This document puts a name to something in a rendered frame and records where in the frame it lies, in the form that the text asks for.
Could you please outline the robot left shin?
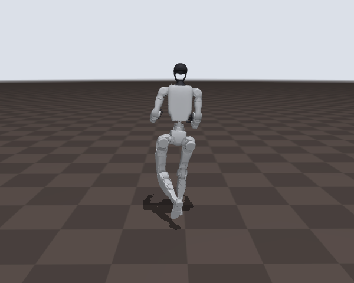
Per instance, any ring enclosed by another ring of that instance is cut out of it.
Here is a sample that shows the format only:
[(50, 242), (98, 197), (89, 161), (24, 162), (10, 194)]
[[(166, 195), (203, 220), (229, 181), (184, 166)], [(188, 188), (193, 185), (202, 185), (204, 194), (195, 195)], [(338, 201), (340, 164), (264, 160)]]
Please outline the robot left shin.
[(161, 189), (163, 190), (165, 195), (167, 195), (169, 197), (169, 199), (171, 200), (171, 202), (174, 204), (178, 198), (175, 194), (175, 191), (173, 189), (173, 184), (172, 184), (170, 178), (164, 179), (161, 172), (159, 172), (157, 174), (157, 179), (159, 182), (159, 186), (161, 187)]

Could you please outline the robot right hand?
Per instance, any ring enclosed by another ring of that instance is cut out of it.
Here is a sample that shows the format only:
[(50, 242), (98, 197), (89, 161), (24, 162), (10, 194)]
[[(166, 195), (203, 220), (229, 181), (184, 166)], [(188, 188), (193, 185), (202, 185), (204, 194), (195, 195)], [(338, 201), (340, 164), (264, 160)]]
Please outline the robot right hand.
[(190, 117), (189, 117), (190, 119), (188, 119), (188, 120), (190, 120), (190, 121), (187, 121), (187, 123), (191, 123), (191, 121), (193, 121), (193, 116), (192, 116), (192, 113), (191, 113), (191, 115), (190, 115)]

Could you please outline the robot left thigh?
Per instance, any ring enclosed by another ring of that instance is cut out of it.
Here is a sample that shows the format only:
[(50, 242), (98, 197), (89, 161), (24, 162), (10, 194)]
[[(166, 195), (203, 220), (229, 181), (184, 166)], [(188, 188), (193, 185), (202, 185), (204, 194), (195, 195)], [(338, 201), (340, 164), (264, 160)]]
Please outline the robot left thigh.
[(165, 166), (166, 166), (167, 151), (168, 151), (170, 140), (171, 140), (171, 135), (164, 134), (159, 136), (156, 142), (156, 152), (155, 152), (156, 172), (157, 174), (161, 172), (164, 179), (169, 178), (169, 173), (165, 171)]

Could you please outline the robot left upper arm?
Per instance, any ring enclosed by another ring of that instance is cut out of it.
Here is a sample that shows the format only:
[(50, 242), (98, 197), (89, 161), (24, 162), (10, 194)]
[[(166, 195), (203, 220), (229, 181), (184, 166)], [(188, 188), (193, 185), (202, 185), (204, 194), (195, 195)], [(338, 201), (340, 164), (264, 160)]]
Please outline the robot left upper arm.
[(160, 108), (163, 104), (164, 101), (164, 97), (168, 94), (168, 88), (169, 87), (161, 87), (158, 91), (158, 94), (156, 96), (156, 100), (155, 100), (155, 107), (152, 113), (153, 117), (159, 118), (161, 111)]

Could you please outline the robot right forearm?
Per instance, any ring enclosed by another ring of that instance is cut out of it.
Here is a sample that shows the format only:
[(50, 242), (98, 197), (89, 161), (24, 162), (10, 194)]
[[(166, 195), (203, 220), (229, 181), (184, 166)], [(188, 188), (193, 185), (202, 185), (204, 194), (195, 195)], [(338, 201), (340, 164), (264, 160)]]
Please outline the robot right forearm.
[[(201, 114), (201, 118), (202, 118), (202, 114)], [(197, 129), (199, 126), (199, 123), (201, 122), (201, 119), (193, 119), (193, 121), (191, 121), (191, 126), (193, 129)]]

